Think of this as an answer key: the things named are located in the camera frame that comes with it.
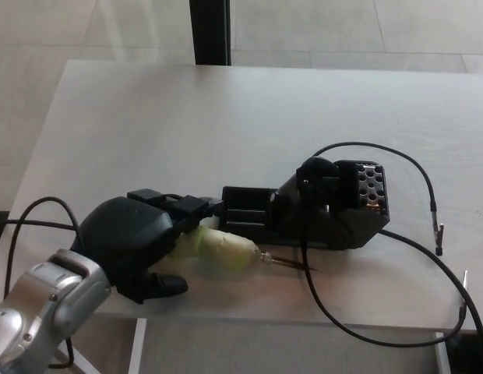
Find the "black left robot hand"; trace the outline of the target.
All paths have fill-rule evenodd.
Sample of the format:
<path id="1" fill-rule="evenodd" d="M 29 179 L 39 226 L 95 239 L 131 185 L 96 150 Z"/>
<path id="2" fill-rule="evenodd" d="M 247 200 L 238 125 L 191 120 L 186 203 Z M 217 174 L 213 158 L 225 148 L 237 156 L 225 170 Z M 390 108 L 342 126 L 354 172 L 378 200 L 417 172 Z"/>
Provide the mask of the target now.
<path id="1" fill-rule="evenodd" d="M 82 238 L 72 250 L 97 263 L 110 285 L 137 304 L 180 295 L 189 289 L 184 278 L 149 268 L 173 251 L 181 235 L 219 215 L 223 205 L 211 197 L 131 191 L 97 206 L 81 223 Z"/>

